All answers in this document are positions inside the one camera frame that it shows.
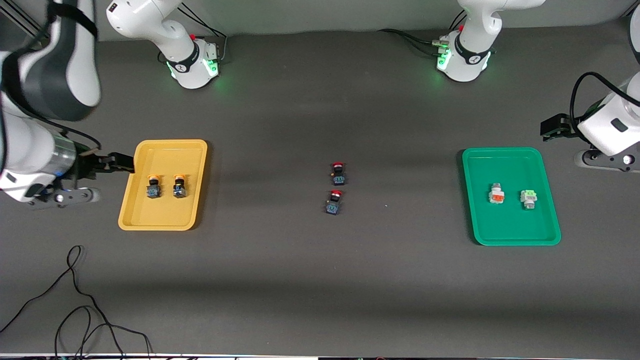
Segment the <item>black cable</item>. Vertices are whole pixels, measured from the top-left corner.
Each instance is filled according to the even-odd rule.
[[[71,254],[71,251],[73,251],[77,246],[78,245],[72,247],[71,250],[69,251],[69,254]],[[27,305],[29,305],[30,302],[34,300],[38,300],[39,298],[48,294],[54,287],[56,287],[56,285],[58,285],[58,283],[60,282],[60,279],[62,279],[65,275],[67,275],[71,271],[71,268],[76,264],[76,262],[78,261],[78,258],[76,258],[74,262],[69,266],[69,268],[66,269],[62,274],[60,274],[60,276],[58,276],[58,278],[53,282],[53,284],[51,284],[51,286],[47,288],[42,294],[27,300],[27,302],[25,302],[24,305],[22,305],[22,307],[20,308],[20,310],[18,310],[15,316],[13,316],[13,318],[9,320],[9,322],[2,328],[2,330],[0,330],[0,334],[2,334],[6,330],[6,328],[9,327],[9,325],[11,325],[15,321],[15,319],[18,318],[18,316],[20,316],[24,308],[27,307]]]
[[[465,14],[465,16],[462,17],[462,19],[460,19],[451,29],[455,29],[458,27],[458,25],[460,25],[461,22],[463,22],[465,19],[467,18],[467,15]]]
[[[84,310],[86,312],[87,317],[88,317],[88,321],[87,321],[87,324],[86,324],[86,330],[84,331],[84,336],[83,336],[83,339],[86,338],[86,335],[89,333],[89,329],[91,329],[91,311],[89,311],[89,309],[91,309],[91,307],[89,305],[78,306],[77,308],[71,310],[71,312],[64,318],[64,320],[62,320],[62,322],[58,326],[58,330],[56,330],[56,336],[53,339],[53,352],[54,352],[54,355],[55,355],[54,359],[58,358],[58,338],[60,336],[60,331],[62,330],[62,327],[64,326],[65,322],[67,322],[67,320],[71,317],[71,315],[76,313],[76,311],[78,311],[78,310]]]
[[[2,77],[0,76],[0,89],[2,89]],[[4,116],[2,115],[2,96],[0,96],[0,136],[2,139],[2,157],[0,158],[0,174],[4,171],[4,167],[6,166],[6,155],[7,155],[7,145],[6,145],[6,126],[4,124]]]
[[[455,17],[455,18],[453,18],[453,21],[451,22],[451,25],[449,25],[449,29],[450,29],[450,30],[451,30],[451,29],[453,29],[453,24],[455,24],[455,23],[456,23],[456,20],[458,20],[458,17],[460,17],[460,15],[462,15],[462,14],[464,14],[464,13],[465,13],[465,10],[464,10],[464,9],[462,9],[462,11],[460,11],[460,13],[458,13],[458,14],[456,15],[456,17]]]
[[[162,60],[160,60],[160,55],[162,55],[162,51],[158,51],[158,55],[156,56],[156,60],[161,64],[166,63],[166,58],[164,58],[164,61],[162,61]]]
[[[384,33],[398,34],[403,39],[405,39],[409,43],[409,45],[411,45],[414,49],[420,51],[422,54],[426,54],[426,55],[434,56],[434,57],[438,56],[438,54],[430,53],[429,51],[426,51],[426,50],[420,48],[416,43],[413,42],[413,41],[416,41],[416,42],[418,42],[419,44],[422,44],[422,45],[431,45],[430,41],[423,40],[421,38],[417,38],[417,37],[415,37],[415,36],[413,36],[411,34],[407,34],[404,31],[400,31],[400,30],[396,30],[396,29],[380,29],[378,31],[382,31]]]
[[[153,347],[151,346],[151,341],[149,340],[149,337],[146,334],[144,334],[142,332],[139,332],[139,331],[128,329],[128,328],[126,328],[124,326],[115,325],[115,324],[107,324],[107,323],[102,323],[102,324],[97,325],[96,327],[94,327],[93,330],[89,333],[89,335],[85,336],[83,338],[83,342],[80,345],[80,348],[78,349],[76,354],[80,354],[80,356],[82,356],[82,352],[81,352],[82,347],[89,341],[89,339],[93,336],[93,334],[103,326],[112,326],[112,327],[114,327],[116,329],[120,329],[120,330],[123,330],[123,331],[126,331],[126,332],[130,332],[131,334],[137,334],[137,335],[142,336],[145,339],[145,346],[147,347],[147,356],[149,358],[151,357],[151,353],[153,352]]]
[[[394,33],[394,34],[398,34],[403,38],[408,38],[411,39],[415,42],[419,42],[420,44],[424,44],[424,45],[431,45],[431,42],[429,40],[423,40],[421,38],[417,38],[409,33],[405,33],[404,31],[398,30],[398,29],[380,29],[378,31],[382,31],[384,33]]]
[[[434,56],[434,57],[438,57],[438,54],[435,53],[430,53],[429,51],[425,51],[424,49],[421,49],[418,45],[414,44],[413,42],[409,41],[408,39],[405,39],[409,45],[413,46],[413,48],[415,48],[416,50],[420,51],[422,54],[425,55],[429,55],[429,56]]]
[[[39,115],[34,116],[34,118],[39,120],[39,121],[42,121],[45,124],[48,124],[48,125],[51,125],[51,126],[55,126],[58,129],[64,130],[64,131],[66,131],[68,133],[74,133],[76,135],[82,136],[85,139],[91,140],[95,144],[95,148],[96,149],[102,150],[102,144],[98,141],[98,139],[94,138],[93,136],[91,136],[89,134],[83,133],[82,131],[76,130],[76,129],[72,128],[72,127],[68,127],[68,126],[64,126],[64,125],[58,124],[57,122],[53,122],[53,121],[51,121],[49,119],[45,119],[45,118],[43,118],[43,117],[41,117]]]
[[[72,258],[72,255],[74,253],[74,251],[77,251],[77,254],[74,258]],[[13,321],[15,321],[16,318],[18,318],[18,316],[20,316],[20,314],[23,312],[23,310],[26,308],[26,306],[36,300],[39,299],[40,297],[43,297],[44,295],[46,295],[47,293],[49,293],[59,282],[60,279],[62,279],[62,277],[64,277],[65,275],[67,275],[69,272],[71,272],[72,274],[72,278],[73,278],[73,283],[74,283],[74,288],[76,290],[76,292],[80,295],[83,295],[85,297],[89,297],[91,299],[92,302],[92,306],[91,305],[83,305],[83,306],[78,306],[77,308],[75,308],[74,310],[72,310],[65,318],[64,320],[60,323],[60,325],[58,326],[58,330],[56,331],[56,336],[55,336],[55,345],[54,345],[54,349],[56,351],[56,359],[57,359],[57,355],[58,355],[58,338],[60,336],[60,331],[62,329],[62,327],[64,326],[65,322],[69,319],[69,317],[71,317],[76,311],[79,311],[81,309],[84,309],[87,312],[88,315],[88,325],[87,325],[87,329],[84,332],[84,336],[81,342],[80,347],[78,348],[77,354],[80,353],[80,356],[83,356],[83,350],[84,350],[84,345],[86,344],[86,342],[89,340],[89,338],[91,337],[91,335],[93,335],[93,333],[101,328],[102,326],[106,326],[109,328],[109,331],[111,333],[111,337],[113,338],[113,343],[116,345],[116,348],[118,349],[118,351],[120,352],[120,354],[122,356],[124,356],[124,351],[122,350],[122,347],[120,346],[120,344],[118,343],[118,339],[116,337],[116,334],[114,332],[114,328],[116,329],[120,329],[123,331],[127,331],[130,332],[132,334],[137,334],[140,336],[143,336],[145,339],[145,345],[147,346],[147,354],[150,358],[151,356],[151,351],[153,350],[152,346],[151,346],[151,341],[149,340],[148,336],[146,334],[144,334],[143,332],[139,332],[139,331],[135,331],[135,330],[131,330],[128,329],[126,327],[120,326],[120,325],[115,325],[113,323],[111,323],[106,315],[104,314],[103,310],[98,306],[95,297],[93,297],[93,295],[90,295],[88,293],[83,292],[82,290],[80,290],[78,283],[77,283],[77,277],[76,277],[76,271],[74,269],[74,266],[76,265],[76,263],[78,262],[80,256],[82,254],[82,247],[80,245],[75,245],[73,246],[69,252],[67,253],[67,269],[58,276],[58,278],[53,282],[53,284],[51,284],[51,286],[49,286],[49,288],[47,288],[42,294],[38,295],[37,297],[34,297],[32,299],[29,299],[26,303],[24,303],[24,305],[22,305],[22,307],[20,308],[20,310],[18,311],[18,313],[2,328],[2,330],[0,330],[0,333],[2,333],[3,331],[5,331],[7,329],[7,327],[9,327],[9,325],[11,325],[13,323]],[[89,328],[91,327],[91,313],[89,310],[94,310],[96,311],[98,314],[100,314],[100,316],[102,317],[104,323],[96,326],[96,328],[93,329],[93,331],[91,331],[91,333],[89,333]]]
[[[76,245],[76,246],[72,247],[71,250],[69,250],[69,253],[67,254],[67,266],[69,266],[69,269],[71,270],[71,276],[73,277],[74,288],[76,289],[76,292],[78,294],[84,295],[84,296],[88,297],[89,299],[91,299],[91,302],[93,303],[93,307],[98,311],[98,313],[100,314],[100,316],[102,317],[104,322],[106,322],[107,325],[109,326],[109,330],[111,331],[111,336],[113,337],[113,343],[116,345],[116,348],[118,348],[118,351],[120,351],[120,353],[123,354],[124,351],[122,351],[122,348],[120,347],[120,344],[118,343],[118,340],[116,339],[116,334],[115,334],[115,332],[113,332],[112,326],[114,326],[114,325],[109,322],[109,320],[107,319],[107,316],[104,314],[104,312],[102,311],[100,306],[98,306],[98,303],[95,301],[95,297],[93,297],[93,295],[91,295],[91,294],[87,294],[87,293],[82,292],[82,290],[80,290],[80,287],[78,286],[77,277],[76,277],[76,271],[74,270],[73,266],[70,264],[70,261],[69,261],[69,257],[71,256],[71,253],[76,248],[78,249],[78,255],[76,256],[76,259],[73,262],[73,264],[75,264],[76,261],[80,258],[80,254],[82,253],[82,247],[80,247],[80,245]]]
[[[184,16],[188,17],[189,19],[193,20],[194,22],[196,22],[196,24],[202,25],[205,28],[209,29],[213,35],[216,35],[217,37],[227,37],[226,35],[224,35],[223,33],[221,33],[220,31],[210,27],[209,25],[207,25],[204,21],[198,20],[196,18],[194,18],[193,16],[189,15],[188,13],[186,13],[183,9],[178,8],[178,11],[180,11],[181,13],[184,14]]]
[[[578,120],[579,119],[582,120],[583,118],[585,118],[585,116],[580,117],[580,118],[576,118],[575,117],[575,98],[576,98],[576,95],[578,94],[578,88],[580,87],[580,84],[582,83],[582,80],[584,80],[588,76],[593,76],[594,78],[598,79],[607,88],[609,88],[611,91],[616,93],[616,95],[619,95],[624,100],[626,100],[628,102],[631,102],[633,105],[640,106],[640,101],[638,101],[637,99],[634,99],[633,97],[631,97],[628,94],[626,94],[624,91],[620,90],[616,85],[612,84],[609,80],[607,80],[604,76],[600,75],[597,72],[589,71],[589,72],[585,72],[584,74],[582,74],[578,78],[578,80],[576,80],[575,85],[573,86],[573,90],[571,92],[571,102],[569,104],[569,120],[571,121],[571,126],[573,127],[573,130],[575,131],[576,134],[578,134],[578,137],[580,139],[582,139],[583,141],[585,141],[586,143],[591,143],[582,134],[582,131],[580,131],[580,129],[578,129],[578,124],[579,124]]]
[[[202,26],[205,26],[205,27],[206,27],[206,28],[208,28],[209,30],[213,31],[213,33],[214,33],[214,34],[218,33],[218,34],[220,34],[220,36],[223,36],[223,37],[225,37],[225,38],[227,37],[227,36],[226,36],[225,34],[223,34],[222,32],[220,32],[220,31],[218,31],[218,30],[216,30],[216,29],[214,29],[214,28],[210,27],[209,25],[207,25],[207,23],[206,23],[206,22],[204,22],[204,20],[202,20],[202,19],[201,19],[201,18],[200,18],[200,17],[199,17],[195,12],[193,12],[193,10],[192,10],[192,9],[191,9],[187,4],[182,3],[182,5],[183,5],[187,10],[189,10],[189,12],[193,14],[193,16],[195,16],[195,17],[200,21],[200,24],[201,24]]]

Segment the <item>robotic arm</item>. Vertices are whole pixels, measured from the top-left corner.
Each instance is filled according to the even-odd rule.
[[[132,158],[117,153],[98,156],[95,153],[99,143],[90,149],[68,139],[66,131],[54,133],[36,121],[50,124],[53,124],[50,119],[79,121],[100,101],[94,58],[97,30],[93,23],[93,1],[50,1],[48,18],[49,45],[38,51],[27,46],[12,53],[0,53],[3,132],[0,164],[4,165],[0,168],[0,188],[33,208],[97,200],[95,190],[76,188],[78,179],[93,178],[96,172],[133,171]],[[73,189],[64,189],[63,179],[74,181]]]
[[[438,59],[437,69],[460,82],[475,80],[486,68],[491,45],[502,29],[498,12],[542,5],[545,0],[458,0],[467,12],[462,30],[440,37],[452,46]]]
[[[153,42],[166,57],[173,78],[184,88],[195,89],[218,75],[218,49],[192,38],[179,22],[164,20],[181,2],[114,0],[107,7],[107,19],[123,36]]]
[[[629,37],[636,60],[640,63],[640,12],[635,11],[629,27]],[[581,81],[594,76],[612,92],[598,101],[582,116],[573,114],[575,96]],[[576,82],[570,105],[570,114],[557,114],[540,124],[544,141],[553,138],[579,137],[591,144],[591,149],[578,153],[576,164],[581,167],[640,172],[640,72],[621,89],[595,72],[583,74]]]

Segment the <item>gray table surface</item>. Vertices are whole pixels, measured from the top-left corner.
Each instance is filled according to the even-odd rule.
[[[0,319],[81,244],[82,288],[156,352],[637,359],[640,177],[578,168],[583,143],[538,136],[583,72],[620,83],[638,70],[626,31],[507,29],[468,84],[387,33],[238,36],[221,77],[193,91],[149,42],[99,44],[102,103],[77,127],[129,154],[145,139],[209,141],[200,225],[120,230],[125,174],[85,183],[103,200],[64,210],[1,196]],[[579,108],[606,93],[585,82]],[[456,155],[485,146],[541,151],[558,246],[472,241]],[[337,217],[322,211],[333,161],[350,180]],[[51,352],[84,303],[65,279],[0,335],[0,352]],[[85,321],[63,330],[67,350]],[[145,351],[138,337],[120,342]],[[106,333],[92,350],[115,352]]]

